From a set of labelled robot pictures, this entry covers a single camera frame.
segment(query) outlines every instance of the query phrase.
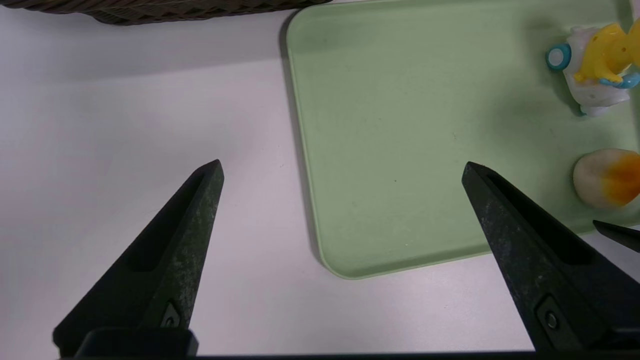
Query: woven basket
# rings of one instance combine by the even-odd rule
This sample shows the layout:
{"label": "woven basket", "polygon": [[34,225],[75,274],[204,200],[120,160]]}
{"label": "woven basket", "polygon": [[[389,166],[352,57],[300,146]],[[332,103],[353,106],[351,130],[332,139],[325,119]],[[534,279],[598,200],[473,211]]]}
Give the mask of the woven basket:
{"label": "woven basket", "polygon": [[0,0],[8,8],[45,13],[85,13],[114,25],[243,15],[304,8],[331,0]]}

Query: white surface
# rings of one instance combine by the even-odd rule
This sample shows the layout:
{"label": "white surface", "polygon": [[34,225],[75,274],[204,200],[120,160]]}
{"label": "white surface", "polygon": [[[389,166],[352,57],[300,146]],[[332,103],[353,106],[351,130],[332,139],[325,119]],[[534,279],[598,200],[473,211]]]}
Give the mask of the white surface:
{"label": "white surface", "polygon": [[54,326],[216,158],[200,354],[531,348],[491,256],[362,281],[316,260],[280,58],[290,14],[118,28],[0,9],[0,358],[54,358]]}

